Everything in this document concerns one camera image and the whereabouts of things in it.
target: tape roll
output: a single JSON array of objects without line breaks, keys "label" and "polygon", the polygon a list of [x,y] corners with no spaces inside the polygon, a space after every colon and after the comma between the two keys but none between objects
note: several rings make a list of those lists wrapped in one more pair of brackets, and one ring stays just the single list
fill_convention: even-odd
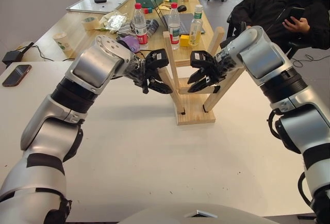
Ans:
[{"label": "tape roll", "polygon": [[85,30],[94,30],[100,27],[100,23],[96,17],[88,17],[81,21]]}]

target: black jacket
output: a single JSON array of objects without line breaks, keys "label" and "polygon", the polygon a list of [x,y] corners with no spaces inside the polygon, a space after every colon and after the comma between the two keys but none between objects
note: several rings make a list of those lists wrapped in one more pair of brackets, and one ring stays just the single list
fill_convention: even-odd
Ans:
[{"label": "black jacket", "polygon": [[[308,34],[290,32],[283,26],[292,7],[305,8],[303,17],[310,25]],[[261,26],[284,52],[289,49],[287,42],[298,38],[313,48],[330,47],[329,13],[318,0],[243,0],[232,11],[232,23],[236,28],[242,21],[250,26]]]}]

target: black cable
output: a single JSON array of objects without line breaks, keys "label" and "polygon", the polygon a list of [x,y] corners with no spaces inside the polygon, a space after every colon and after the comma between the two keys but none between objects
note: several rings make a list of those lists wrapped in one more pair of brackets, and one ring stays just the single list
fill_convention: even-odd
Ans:
[{"label": "black cable", "polygon": [[292,60],[294,60],[293,63],[292,63],[293,66],[295,66],[295,67],[297,67],[297,68],[302,68],[302,67],[304,66],[302,62],[317,62],[317,61],[321,61],[321,60],[323,60],[323,59],[325,59],[325,58],[330,57],[330,55],[325,56],[325,57],[320,58],[320,59],[314,59],[314,57],[312,57],[311,55],[308,55],[308,54],[305,54],[305,57],[306,57],[307,59],[296,59],[296,58],[291,58]]},{"label": "black cable", "polygon": [[29,45],[28,45],[28,46],[24,46],[24,47],[22,47],[22,48],[20,48],[20,49],[16,49],[16,50],[21,50],[21,49],[24,49],[24,48],[27,48],[27,47],[34,47],[34,48],[37,48],[38,51],[39,51],[40,57],[42,57],[43,59],[47,59],[47,60],[49,60],[49,61],[53,61],[53,59],[46,58],[46,57],[42,56],[42,54],[41,54],[41,50],[40,50],[40,48],[39,48],[38,45],[32,45],[32,46],[29,46]]},{"label": "black cable", "polygon": [[142,52],[138,51],[137,53],[141,54],[143,56],[143,58],[145,59],[145,56]]},{"label": "black cable", "polygon": [[298,179],[298,191],[301,195],[301,197],[303,198],[303,200],[305,201],[305,203],[310,206],[311,202],[308,200],[308,198],[306,197],[304,190],[303,190],[303,180],[305,179],[305,173],[303,172],[299,179]]},{"label": "black cable", "polygon": [[121,77],[123,77],[123,76],[114,76],[114,77],[111,78],[111,80],[116,80],[116,79],[121,78]]},{"label": "black cable", "polygon": [[281,139],[278,135],[278,133],[273,129],[273,118],[275,116],[275,113],[273,111],[270,112],[269,117],[267,119],[268,122],[268,126],[270,129],[270,132],[273,134],[274,137],[276,137],[277,139]]}]

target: purple object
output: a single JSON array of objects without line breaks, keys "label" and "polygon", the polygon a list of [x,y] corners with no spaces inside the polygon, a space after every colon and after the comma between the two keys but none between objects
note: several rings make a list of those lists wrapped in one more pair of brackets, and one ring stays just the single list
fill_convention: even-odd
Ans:
[{"label": "purple object", "polygon": [[137,38],[133,36],[126,36],[120,40],[124,41],[133,53],[140,51],[140,44]]}]

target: black phone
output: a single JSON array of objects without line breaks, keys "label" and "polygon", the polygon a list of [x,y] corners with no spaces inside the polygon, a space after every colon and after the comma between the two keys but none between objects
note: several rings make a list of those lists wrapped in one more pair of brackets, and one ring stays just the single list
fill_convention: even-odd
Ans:
[{"label": "black phone", "polygon": [[303,16],[304,12],[305,12],[304,8],[293,7],[290,10],[287,20],[289,22],[291,22],[292,24],[294,24],[294,21],[290,17],[293,16],[294,18],[296,18],[299,21],[300,18]]},{"label": "black phone", "polygon": [[29,64],[18,65],[2,83],[4,87],[17,86],[32,68]]}]

